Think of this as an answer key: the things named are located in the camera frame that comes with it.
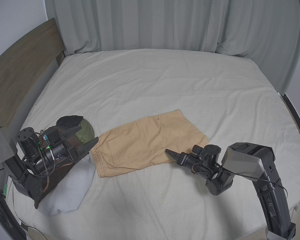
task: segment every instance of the beige pants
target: beige pants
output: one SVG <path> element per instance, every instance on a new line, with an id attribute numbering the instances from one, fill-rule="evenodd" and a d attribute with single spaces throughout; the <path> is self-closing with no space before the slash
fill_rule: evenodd
<path id="1" fill-rule="evenodd" d="M 103 178 L 173 162 L 166 148 L 190 153 L 195 144 L 204 147 L 208 142 L 207 136 L 176 110 L 111 129 L 99 137 L 91 152 Z"/>

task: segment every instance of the curtain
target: curtain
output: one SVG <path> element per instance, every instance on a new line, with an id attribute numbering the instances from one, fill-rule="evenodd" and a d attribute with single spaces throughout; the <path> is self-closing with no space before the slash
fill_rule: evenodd
<path id="1" fill-rule="evenodd" d="M 45 0 L 65 54 L 161 48 L 252 59 L 284 94 L 300 53 L 300 0 Z"/>

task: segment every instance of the white wall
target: white wall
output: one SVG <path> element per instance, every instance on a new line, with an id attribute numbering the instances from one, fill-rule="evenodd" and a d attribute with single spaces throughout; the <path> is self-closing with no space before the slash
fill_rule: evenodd
<path id="1" fill-rule="evenodd" d="M 300 60 L 298 60 L 291 83 L 286 91 L 286 95 L 300 116 Z"/>
<path id="2" fill-rule="evenodd" d="M 47 20 L 44 0 L 0 0 L 0 55 Z"/>

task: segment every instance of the headboard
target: headboard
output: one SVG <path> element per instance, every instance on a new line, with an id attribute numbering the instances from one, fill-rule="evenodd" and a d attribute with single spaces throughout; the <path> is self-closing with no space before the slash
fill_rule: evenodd
<path id="1" fill-rule="evenodd" d="M 57 64 L 61 64 L 63 50 L 62 38 L 52 18 L 24 35 L 0 56 L 0 126 L 10 125 L 17 111 L 23 108 L 24 103 L 21 103 L 32 95 L 32 88 L 53 61 L 56 59 Z M 32 105 L 40 93 L 36 93 Z"/>

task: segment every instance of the mattress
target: mattress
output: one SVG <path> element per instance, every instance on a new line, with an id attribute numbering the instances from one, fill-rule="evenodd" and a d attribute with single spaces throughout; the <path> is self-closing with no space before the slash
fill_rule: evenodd
<path id="1" fill-rule="evenodd" d="M 222 152 L 235 142 L 273 148 L 288 191 L 300 203 L 300 134 L 280 96 L 256 64 L 208 52 L 137 49 L 65 58 L 23 127 L 84 116 L 96 135 L 122 124 L 180 109 Z M 25 224 L 72 239 L 237 239 L 266 226 L 251 181 L 236 176 L 212 196 L 205 179 L 175 163 L 99 178 L 76 211 L 42 215 L 11 185 L 9 207 Z"/>

